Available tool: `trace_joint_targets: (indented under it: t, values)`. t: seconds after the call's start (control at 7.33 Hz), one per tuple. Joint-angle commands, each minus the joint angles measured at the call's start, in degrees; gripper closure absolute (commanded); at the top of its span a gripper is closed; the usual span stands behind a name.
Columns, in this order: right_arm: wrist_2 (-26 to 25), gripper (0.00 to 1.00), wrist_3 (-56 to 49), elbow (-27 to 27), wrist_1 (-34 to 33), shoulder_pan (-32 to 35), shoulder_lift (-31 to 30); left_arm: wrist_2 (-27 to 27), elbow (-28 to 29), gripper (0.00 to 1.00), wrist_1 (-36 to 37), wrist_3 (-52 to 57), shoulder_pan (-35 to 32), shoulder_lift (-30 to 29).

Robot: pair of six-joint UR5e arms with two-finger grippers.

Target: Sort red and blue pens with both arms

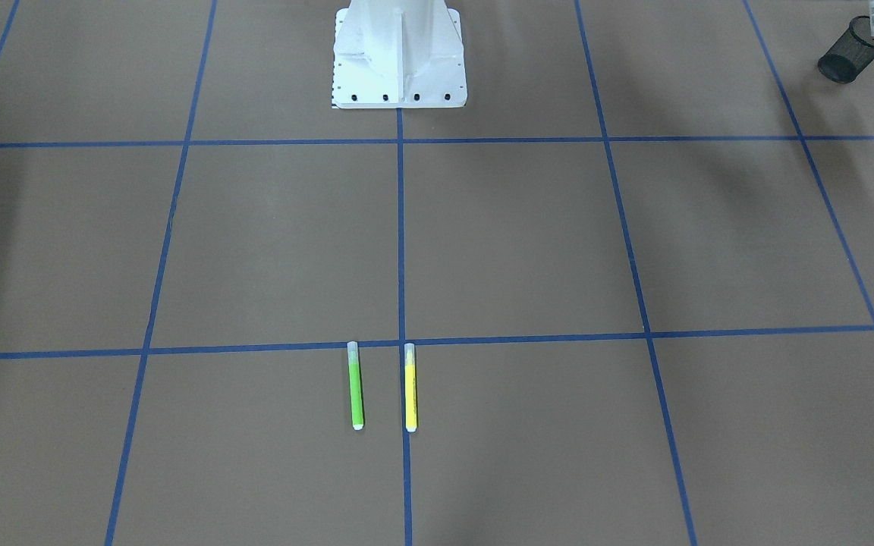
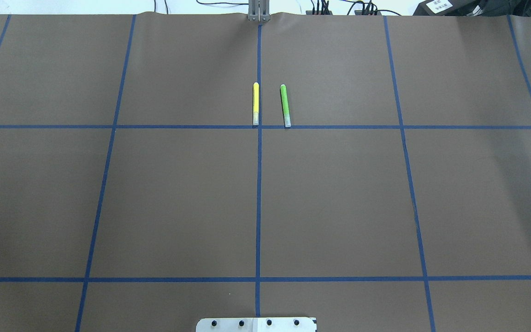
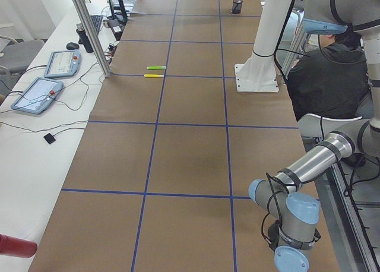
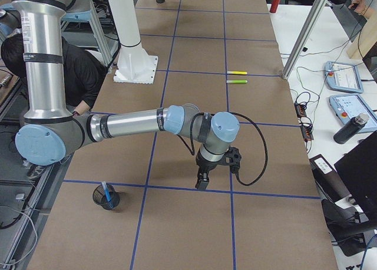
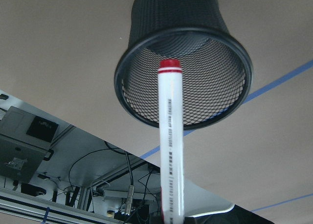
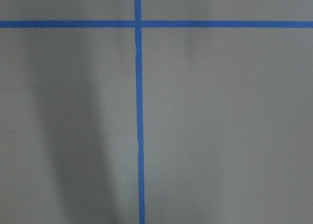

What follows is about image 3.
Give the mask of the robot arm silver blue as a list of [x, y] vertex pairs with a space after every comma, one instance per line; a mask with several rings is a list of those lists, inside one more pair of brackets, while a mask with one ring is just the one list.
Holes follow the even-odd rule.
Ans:
[[319, 202], [301, 187], [354, 153], [379, 156], [379, 0], [305, 0], [304, 31], [332, 34], [352, 26], [362, 39], [372, 82], [374, 116], [347, 123], [275, 176], [254, 180], [250, 198], [279, 221], [274, 263], [278, 271], [307, 271], [315, 243]]

